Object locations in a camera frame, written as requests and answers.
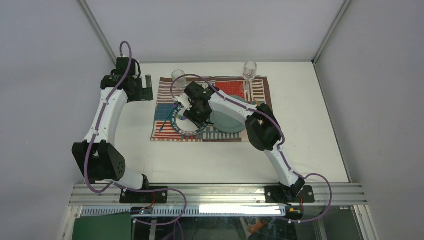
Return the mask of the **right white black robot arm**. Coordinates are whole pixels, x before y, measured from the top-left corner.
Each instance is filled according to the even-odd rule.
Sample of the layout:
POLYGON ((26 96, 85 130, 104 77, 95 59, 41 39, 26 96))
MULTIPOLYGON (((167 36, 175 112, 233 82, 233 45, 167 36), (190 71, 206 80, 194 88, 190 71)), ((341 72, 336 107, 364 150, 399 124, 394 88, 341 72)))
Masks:
POLYGON ((175 100, 185 107, 184 117, 197 127, 206 124, 212 112, 223 113, 244 124, 250 144, 263 152, 274 167, 283 198, 294 203, 302 196, 305 181, 283 153, 285 137, 268 105, 245 103, 218 88, 211 85, 203 88, 196 82, 190 83, 175 100))

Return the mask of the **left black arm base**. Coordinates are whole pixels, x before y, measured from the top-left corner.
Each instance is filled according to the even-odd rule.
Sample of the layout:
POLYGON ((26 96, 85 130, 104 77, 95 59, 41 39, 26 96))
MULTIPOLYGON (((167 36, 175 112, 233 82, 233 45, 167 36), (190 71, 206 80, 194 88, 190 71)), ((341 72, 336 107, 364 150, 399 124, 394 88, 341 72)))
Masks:
POLYGON ((166 204, 168 201, 168 188, 166 186, 150 186, 149 191, 153 192, 135 192, 121 191, 119 202, 121 204, 166 204))

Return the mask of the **orange object below table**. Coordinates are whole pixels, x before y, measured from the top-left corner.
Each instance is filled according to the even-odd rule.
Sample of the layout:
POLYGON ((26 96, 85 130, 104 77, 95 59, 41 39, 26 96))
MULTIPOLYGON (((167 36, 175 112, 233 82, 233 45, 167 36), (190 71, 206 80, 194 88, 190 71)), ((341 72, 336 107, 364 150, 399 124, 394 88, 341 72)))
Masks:
POLYGON ((262 219, 258 217, 250 218, 247 221, 247 232, 250 234, 255 234, 260 229, 265 227, 267 224, 268 224, 268 221, 266 219, 262 219))

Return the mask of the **brown striped placemat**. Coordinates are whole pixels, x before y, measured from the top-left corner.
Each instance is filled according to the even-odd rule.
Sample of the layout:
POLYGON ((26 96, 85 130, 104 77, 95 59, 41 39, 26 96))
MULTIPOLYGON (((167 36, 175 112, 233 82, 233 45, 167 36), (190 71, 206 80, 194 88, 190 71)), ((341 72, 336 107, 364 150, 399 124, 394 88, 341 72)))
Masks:
MULTIPOLYGON (((255 104, 254 99, 260 104, 266 104, 272 107, 270 87, 268 79, 265 76, 257 76, 250 82, 249 92, 243 93, 245 80, 241 76, 227 77, 205 77, 208 83, 224 91, 228 95, 236 95, 244 98, 249 104, 255 104)), ((247 131, 240 133, 225 133, 219 131, 214 125, 208 127, 201 133, 193 136, 183 136, 177 133, 171 126, 170 119, 166 122, 162 132, 159 132, 161 125, 173 108, 171 93, 175 96, 183 93, 182 89, 173 88, 171 90, 172 78, 162 77, 159 81, 158 97, 154 115, 153 131, 150 137, 151 141, 165 142, 248 142, 247 131)))

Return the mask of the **aluminium front rail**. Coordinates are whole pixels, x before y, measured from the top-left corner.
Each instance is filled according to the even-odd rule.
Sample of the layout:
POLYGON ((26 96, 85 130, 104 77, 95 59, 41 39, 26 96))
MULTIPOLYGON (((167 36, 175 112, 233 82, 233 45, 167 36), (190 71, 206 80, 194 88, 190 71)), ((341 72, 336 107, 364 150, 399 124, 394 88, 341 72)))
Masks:
MULTIPOLYGON (((265 191, 267 184, 168 184, 165 206, 199 206, 206 204, 265 205, 271 197, 265 191)), ((304 206, 367 205, 360 183, 307 183, 300 193, 304 206)), ((76 184, 70 197, 70 206, 120 206, 122 191, 110 187, 95 194, 84 184, 76 184)))

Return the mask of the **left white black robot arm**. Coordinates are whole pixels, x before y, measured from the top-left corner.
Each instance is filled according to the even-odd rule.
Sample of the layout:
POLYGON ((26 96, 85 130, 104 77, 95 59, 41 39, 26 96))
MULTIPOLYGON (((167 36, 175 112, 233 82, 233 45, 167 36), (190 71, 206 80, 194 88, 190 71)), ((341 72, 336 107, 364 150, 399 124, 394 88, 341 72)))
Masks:
POLYGON ((146 75, 145 80, 143 85, 137 60, 117 58, 116 68, 101 80, 100 102, 92 126, 84 140, 75 142, 71 149, 86 183, 104 181, 132 189, 131 197, 138 203, 147 202, 151 196, 148 177, 126 165, 115 147, 115 138, 124 106, 154 99, 151 76, 146 75))

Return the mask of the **white green-rimmed small plate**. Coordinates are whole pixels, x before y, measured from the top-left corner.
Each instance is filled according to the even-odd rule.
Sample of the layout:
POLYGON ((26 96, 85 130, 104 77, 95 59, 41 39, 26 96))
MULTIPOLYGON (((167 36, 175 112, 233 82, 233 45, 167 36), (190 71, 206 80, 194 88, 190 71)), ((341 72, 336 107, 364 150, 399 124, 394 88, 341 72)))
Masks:
POLYGON ((184 116, 186 110, 181 104, 174 105, 169 119, 173 130, 182 136, 195 136, 202 133, 208 127, 208 124, 204 123, 200 127, 195 125, 184 116))

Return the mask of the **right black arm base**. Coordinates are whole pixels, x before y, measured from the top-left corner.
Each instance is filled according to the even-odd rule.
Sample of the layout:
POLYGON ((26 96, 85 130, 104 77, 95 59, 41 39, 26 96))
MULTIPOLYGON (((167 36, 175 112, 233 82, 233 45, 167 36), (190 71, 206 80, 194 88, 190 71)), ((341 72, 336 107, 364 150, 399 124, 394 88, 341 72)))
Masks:
POLYGON ((265 202, 268 204, 300 204, 314 203, 315 195, 310 185, 305 185, 298 195, 292 195, 281 186, 267 185, 264 187, 265 202))

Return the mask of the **large teal plate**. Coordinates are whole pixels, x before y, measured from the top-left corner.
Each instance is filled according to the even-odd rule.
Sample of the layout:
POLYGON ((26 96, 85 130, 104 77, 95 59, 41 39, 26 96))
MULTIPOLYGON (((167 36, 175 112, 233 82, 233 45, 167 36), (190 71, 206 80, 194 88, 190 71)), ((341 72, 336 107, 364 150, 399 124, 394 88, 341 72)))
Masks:
POLYGON ((210 120, 221 132, 236 134, 246 129, 247 113, 245 107, 250 107, 244 98, 237 95, 224 94, 224 98, 214 93, 208 101, 212 109, 210 120))

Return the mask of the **clear wine glass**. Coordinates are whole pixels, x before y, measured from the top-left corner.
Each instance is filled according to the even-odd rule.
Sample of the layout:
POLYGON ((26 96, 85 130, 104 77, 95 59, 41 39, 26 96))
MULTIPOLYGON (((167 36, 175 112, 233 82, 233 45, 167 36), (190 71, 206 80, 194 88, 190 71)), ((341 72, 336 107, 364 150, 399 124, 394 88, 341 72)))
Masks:
POLYGON ((254 61, 247 61, 243 66, 242 77, 244 79, 243 92, 248 93, 250 90, 250 82, 255 79, 257 75, 257 63, 254 61))

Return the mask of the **clear plastic cup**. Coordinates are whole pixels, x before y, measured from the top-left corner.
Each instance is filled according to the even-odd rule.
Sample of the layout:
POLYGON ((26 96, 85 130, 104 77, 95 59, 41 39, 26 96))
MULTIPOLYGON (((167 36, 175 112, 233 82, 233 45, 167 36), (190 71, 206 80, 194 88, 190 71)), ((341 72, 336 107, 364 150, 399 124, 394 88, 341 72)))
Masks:
POLYGON ((173 82, 173 88, 175 89, 184 89, 187 85, 187 79, 185 77, 185 72, 181 69, 174 70, 171 73, 171 78, 173 82))

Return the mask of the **green board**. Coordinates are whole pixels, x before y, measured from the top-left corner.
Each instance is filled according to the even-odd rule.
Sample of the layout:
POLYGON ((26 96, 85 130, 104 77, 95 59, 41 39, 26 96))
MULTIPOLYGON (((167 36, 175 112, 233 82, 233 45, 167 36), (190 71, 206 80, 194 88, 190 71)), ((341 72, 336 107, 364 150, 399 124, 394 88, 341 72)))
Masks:
POLYGON ((129 212, 87 216, 75 220, 73 240, 131 240, 132 216, 129 212))

